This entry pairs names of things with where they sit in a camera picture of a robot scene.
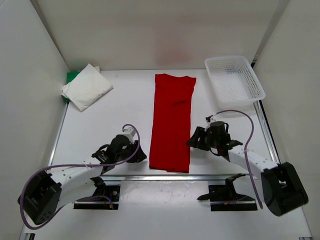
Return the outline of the red t shirt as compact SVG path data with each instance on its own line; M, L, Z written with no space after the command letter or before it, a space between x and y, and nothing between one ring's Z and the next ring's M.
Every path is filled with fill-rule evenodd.
M155 75L149 167L167 172L190 169L192 96L196 78Z

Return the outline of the white plastic basket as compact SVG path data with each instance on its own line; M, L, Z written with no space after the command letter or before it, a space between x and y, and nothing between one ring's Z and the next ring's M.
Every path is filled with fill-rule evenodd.
M245 107L266 97L257 75L244 56L210 57L204 64L221 108Z

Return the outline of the white t shirt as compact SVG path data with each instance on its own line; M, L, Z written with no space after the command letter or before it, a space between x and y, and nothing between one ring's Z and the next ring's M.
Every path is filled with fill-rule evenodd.
M113 88L113 85L89 63L71 82L60 88L60 94L83 112Z

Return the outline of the green t shirt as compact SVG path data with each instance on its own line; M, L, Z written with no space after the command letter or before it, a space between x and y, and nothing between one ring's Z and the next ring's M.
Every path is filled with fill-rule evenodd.
M80 71L68 72L66 75L66 84L69 84L70 82L72 82L79 73ZM70 100L67 97L62 96L62 98L66 103L70 102Z

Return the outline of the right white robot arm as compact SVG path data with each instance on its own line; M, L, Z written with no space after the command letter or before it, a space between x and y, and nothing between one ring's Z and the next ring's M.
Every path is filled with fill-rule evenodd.
M225 179L225 184L198 197L215 204L229 204L246 197L263 202L272 214L279 217L309 202L307 192L295 167L276 163L247 149L248 145L232 139L229 124L206 118L207 127L198 126L187 146L211 152L247 170Z

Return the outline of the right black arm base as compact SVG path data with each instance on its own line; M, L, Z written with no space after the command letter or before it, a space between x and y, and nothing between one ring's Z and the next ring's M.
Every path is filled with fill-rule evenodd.
M209 185L209 192L199 196L197 200L209 200L211 212L257 211L254 198L236 192L234 181L245 176L244 173L238 173L226 178L222 185Z

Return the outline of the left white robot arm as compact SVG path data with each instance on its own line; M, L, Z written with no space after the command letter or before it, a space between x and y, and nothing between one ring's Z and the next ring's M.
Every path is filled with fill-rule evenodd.
M48 224L67 204L80 200L100 200L105 194L103 174L124 163L146 159L137 128L125 124L122 132L78 164L58 164L35 172L18 198L24 225L38 230Z

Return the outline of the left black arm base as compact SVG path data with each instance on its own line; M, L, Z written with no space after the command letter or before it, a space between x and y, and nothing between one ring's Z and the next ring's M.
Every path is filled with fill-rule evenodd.
M82 198L73 204L75 210L118 210L121 186L106 184L101 177L91 179L95 190L90 197Z

